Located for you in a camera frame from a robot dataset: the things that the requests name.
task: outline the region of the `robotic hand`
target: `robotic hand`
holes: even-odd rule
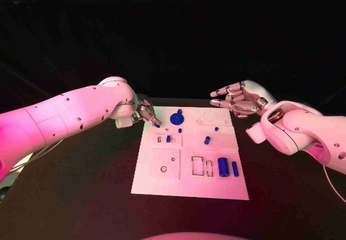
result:
[[[323,116],[311,107],[291,101],[278,102],[253,81],[233,83],[210,93],[213,106],[229,109],[243,119],[261,116],[246,134],[256,144],[268,140],[274,148],[291,155],[305,151],[328,168],[346,174],[346,117]]]
[[[114,76],[98,85],[0,114],[0,181],[30,153],[106,118],[115,120],[116,128],[129,127],[139,120],[161,125],[150,101],[135,95],[126,80]]]

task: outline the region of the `blue object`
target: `blue object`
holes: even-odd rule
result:
[[[229,164],[225,157],[217,159],[217,174],[220,177],[229,177]]]
[[[232,161],[232,173],[235,177],[239,177],[239,173],[237,173],[237,168],[236,168],[236,162]]]
[[[184,116],[181,109],[177,109],[177,113],[173,113],[170,116],[170,122],[174,125],[180,125],[184,122]]]
[[[209,141],[210,141],[210,137],[209,137],[209,136],[206,136],[206,137],[204,137],[203,144],[209,144]]]

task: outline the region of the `blue small cylinder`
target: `blue small cylinder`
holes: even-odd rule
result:
[[[229,177],[229,164],[225,157],[217,159],[217,174],[220,177]]]
[[[232,161],[232,173],[235,177],[239,177],[239,173],[237,173],[237,168],[236,168],[236,162]]]
[[[206,136],[206,137],[204,137],[203,144],[209,144],[209,141],[210,141],[210,137],[209,137],[209,136]]]

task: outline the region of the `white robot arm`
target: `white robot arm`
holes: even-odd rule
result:
[[[261,121],[246,134],[256,144],[268,140],[274,148],[291,155],[305,151],[328,168],[346,174],[346,117],[323,116],[311,107],[291,101],[278,102],[253,81],[235,83],[210,93],[213,106],[227,108],[237,118],[256,113]]]
[[[116,128],[139,120],[161,125],[154,108],[121,77],[108,77],[46,101],[0,114],[0,181],[28,153],[115,119]]]

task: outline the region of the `black background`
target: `black background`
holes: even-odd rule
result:
[[[119,76],[137,93],[191,99],[250,79],[279,101],[344,115],[346,21],[337,9],[314,1],[15,0],[0,5],[0,112]]]

